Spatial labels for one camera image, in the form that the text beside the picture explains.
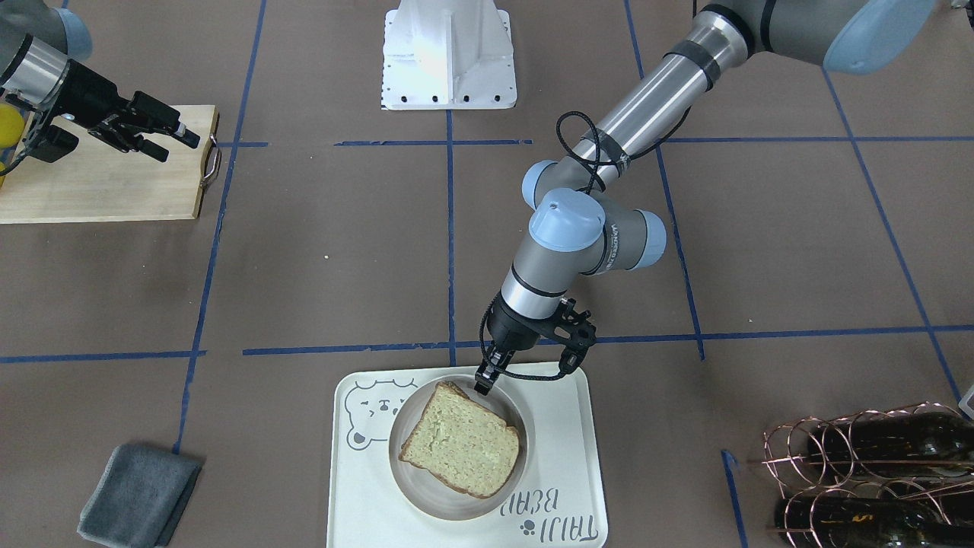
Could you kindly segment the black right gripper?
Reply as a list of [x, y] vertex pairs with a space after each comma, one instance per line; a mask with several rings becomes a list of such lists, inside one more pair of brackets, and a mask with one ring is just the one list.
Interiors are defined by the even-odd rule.
[[[192, 149], [199, 145], [199, 136], [180, 120], [180, 111], [143, 91], [136, 91], [133, 97], [122, 97], [113, 82], [77, 60], [67, 62], [66, 76], [49, 113], [73, 115], [76, 124], [105, 145], [122, 153], [136, 151], [161, 163], [167, 162], [168, 150], [140, 134], [170, 136]], [[136, 134], [128, 129], [98, 127], [112, 115], [126, 116], [126, 125]]]

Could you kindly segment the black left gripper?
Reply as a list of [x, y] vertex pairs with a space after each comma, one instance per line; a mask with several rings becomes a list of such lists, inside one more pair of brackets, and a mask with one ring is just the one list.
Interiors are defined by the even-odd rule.
[[550, 317], [525, 317], [514, 311], [503, 298], [495, 298], [485, 312], [485, 327], [491, 342], [485, 347], [485, 357], [477, 368], [474, 389], [488, 395], [496, 381], [507, 374], [507, 367], [516, 352], [526, 351], [538, 343], [543, 325]]

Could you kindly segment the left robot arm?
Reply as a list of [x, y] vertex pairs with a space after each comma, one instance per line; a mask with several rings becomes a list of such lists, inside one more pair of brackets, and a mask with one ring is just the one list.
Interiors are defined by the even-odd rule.
[[724, 73], [756, 53], [828, 72], [877, 72], [915, 40], [933, 10], [932, 1], [713, 1], [697, 11], [689, 34], [609, 114], [598, 123], [585, 118], [587, 131], [563, 159], [536, 163], [523, 177], [533, 214], [481, 322], [491, 342], [481, 346], [476, 391], [488, 394], [509, 375], [514, 355], [541, 339], [563, 347], [556, 379], [577, 371], [597, 330], [567, 298], [575, 278], [644, 268], [667, 249], [657, 215], [624, 208], [606, 190], [668, 140]]

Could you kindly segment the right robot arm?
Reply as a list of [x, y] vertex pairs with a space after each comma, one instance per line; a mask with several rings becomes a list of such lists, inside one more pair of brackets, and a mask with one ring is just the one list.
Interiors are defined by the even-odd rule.
[[84, 66], [91, 51], [90, 32], [73, 11], [42, 1], [2, 2], [2, 90], [8, 104], [34, 114], [4, 176], [28, 156], [53, 163], [76, 149], [77, 136], [53, 125], [58, 117], [122, 153], [136, 151], [160, 162], [168, 150], [145, 134], [198, 147], [199, 136], [181, 121], [180, 111], [143, 91], [124, 98], [115, 83]]

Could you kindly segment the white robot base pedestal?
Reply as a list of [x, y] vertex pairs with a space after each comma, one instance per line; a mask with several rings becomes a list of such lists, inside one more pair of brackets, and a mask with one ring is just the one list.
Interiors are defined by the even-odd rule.
[[511, 18], [493, 1], [400, 2], [385, 14], [383, 55], [383, 109], [517, 103]]

